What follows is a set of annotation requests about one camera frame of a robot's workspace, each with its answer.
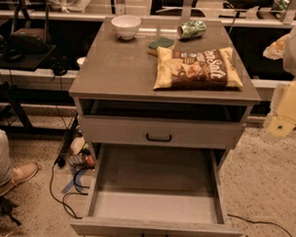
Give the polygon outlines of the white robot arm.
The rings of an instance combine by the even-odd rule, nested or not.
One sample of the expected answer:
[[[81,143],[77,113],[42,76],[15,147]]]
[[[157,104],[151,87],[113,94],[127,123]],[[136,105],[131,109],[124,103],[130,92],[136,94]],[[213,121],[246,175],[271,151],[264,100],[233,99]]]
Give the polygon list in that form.
[[[294,76],[288,85],[279,84],[274,89],[270,112],[264,122],[266,136],[278,141],[296,128],[296,25],[267,47],[263,56],[282,59],[285,71]]]

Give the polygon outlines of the yellow taped gripper finger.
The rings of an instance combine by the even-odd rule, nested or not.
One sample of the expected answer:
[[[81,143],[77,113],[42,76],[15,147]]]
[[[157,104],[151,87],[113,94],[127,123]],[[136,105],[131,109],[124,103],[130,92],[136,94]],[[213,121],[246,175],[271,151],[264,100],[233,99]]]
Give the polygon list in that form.
[[[278,84],[274,90],[270,113],[264,129],[273,138],[285,138],[296,128],[296,81]]]
[[[272,60],[284,59],[284,52],[285,52],[285,47],[286,47],[288,38],[289,38],[288,33],[282,35],[272,45],[268,46],[264,50],[262,55],[266,59],[272,59]]]

